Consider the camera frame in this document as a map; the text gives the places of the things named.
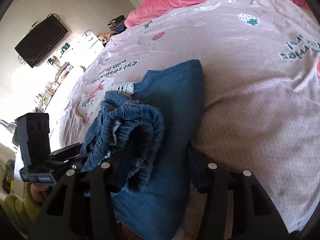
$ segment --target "yellow sleeve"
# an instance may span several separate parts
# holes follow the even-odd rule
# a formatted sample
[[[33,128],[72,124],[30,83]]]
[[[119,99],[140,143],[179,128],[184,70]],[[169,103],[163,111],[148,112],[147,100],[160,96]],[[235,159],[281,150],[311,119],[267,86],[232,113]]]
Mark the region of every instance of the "yellow sleeve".
[[[28,235],[32,223],[36,219],[40,205],[33,200],[30,193],[30,184],[26,183],[25,198],[21,199],[14,194],[0,200],[0,205],[11,223],[21,234]]]

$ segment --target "cable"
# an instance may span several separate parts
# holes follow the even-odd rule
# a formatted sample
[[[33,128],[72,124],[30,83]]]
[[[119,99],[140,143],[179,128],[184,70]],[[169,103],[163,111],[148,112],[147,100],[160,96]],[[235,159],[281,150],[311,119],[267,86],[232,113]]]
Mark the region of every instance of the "cable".
[[[54,15],[54,16],[58,19],[58,21],[60,21],[60,16],[59,16],[58,14],[56,14],[56,13],[48,14],[47,18],[48,18],[50,15]]]
[[[48,93],[48,92],[50,92],[50,90],[57,90],[58,89],[58,86],[56,85],[56,84],[54,84],[55,86],[56,86],[56,88],[53,88],[53,87],[51,87],[51,88],[49,88],[46,92],[44,92],[44,94],[43,94],[43,96],[42,96],[42,99],[41,99],[41,105],[43,106],[43,102],[44,102],[44,98],[46,99],[46,100],[48,100],[48,103],[50,102],[50,100],[51,100],[51,98],[53,97],[53,95],[51,96],[51,98],[47,98],[45,95],[46,95],[46,93]]]
[[[54,15],[54,16],[58,19],[58,21],[60,21],[60,16],[59,16],[58,14],[56,14],[56,13],[50,13],[50,14],[48,14],[47,18],[48,18],[50,15]],[[27,36],[28,33],[31,32],[31,30],[32,30],[34,27],[36,27],[37,23],[39,23],[39,21],[36,21],[36,22],[31,26],[31,28],[29,29],[29,31],[28,31],[23,37]],[[53,52],[52,52],[50,55],[44,56],[44,57],[41,57],[41,58],[36,58],[36,59],[24,59],[24,58],[22,58],[20,55],[18,55],[18,61],[19,61],[19,63],[20,63],[21,65],[22,65],[22,64],[27,65],[28,63],[26,62],[26,60],[28,60],[28,61],[36,61],[36,60],[44,59],[44,58],[46,58],[46,57],[50,57],[50,56],[55,52],[55,50],[56,50],[56,46],[54,46]]]
[[[3,170],[4,174],[5,174],[5,170],[2,168],[2,166],[0,165],[1,170]]]
[[[55,51],[56,51],[56,46],[54,46],[53,52],[52,52],[50,55],[47,55],[47,56],[44,56],[44,57],[41,57],[41,58],[36,58],[36,59],[23,59],[23,58],[19,55],[19,56],[18,56],[18,60],[19,60],[19,62],[20,62],[21,59],[23,60],[23,62],[22,62],[22,63],[20,62],[20,64],[27,64],[27,63],[25,63],[26,60],[29,60],[29,61],[41,60],[41,59],[44,59],[44,58],[46,58],[46,57],[50,57],[51,55],[53,55],[53,53],[54,53]]]

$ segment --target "clothing pile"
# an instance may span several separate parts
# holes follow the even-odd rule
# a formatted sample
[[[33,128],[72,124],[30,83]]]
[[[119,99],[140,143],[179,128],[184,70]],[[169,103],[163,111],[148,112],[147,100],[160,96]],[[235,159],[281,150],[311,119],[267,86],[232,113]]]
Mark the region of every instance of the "clothing pile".
[[[110,31],[105,32],[98,37],[104,47],[110,40],[111,36],[122,33],[127,29],[127,27],[124,25],[124,21],[125,21],[124,15],[120,15],[108,23],[108,27]]]
[[[190,60],[147,71],[130,97],[107,91],[88,129],[81,152],[91,154],[82,171],[135,141],[127,183],[111,197],[116,217],[143,239],[172,239],[182,222],[190,188],[185,149],[203,107],[202,66]]]

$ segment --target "television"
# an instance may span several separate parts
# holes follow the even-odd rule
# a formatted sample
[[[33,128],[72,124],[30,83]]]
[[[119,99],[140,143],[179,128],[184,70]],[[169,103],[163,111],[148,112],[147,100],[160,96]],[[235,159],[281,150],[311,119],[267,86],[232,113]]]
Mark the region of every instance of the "television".
[[[43,58],[50,56],[49,53],[67,32],[54,15],[49,15],[19,42],[15,50],[33,68]]]

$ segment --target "human hand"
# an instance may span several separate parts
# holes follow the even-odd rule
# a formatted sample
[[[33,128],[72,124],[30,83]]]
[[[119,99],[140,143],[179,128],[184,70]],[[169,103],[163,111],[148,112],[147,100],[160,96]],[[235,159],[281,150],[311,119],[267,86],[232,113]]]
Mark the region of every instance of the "human hand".
[[[31,197],[38,204],[42,205],[45,202],[45,198],[42,194],[42,191],[46,191],[48,188],[49,188],[48,186],[40,186],[40,185],[31,184],[31,186],[30,186]]]

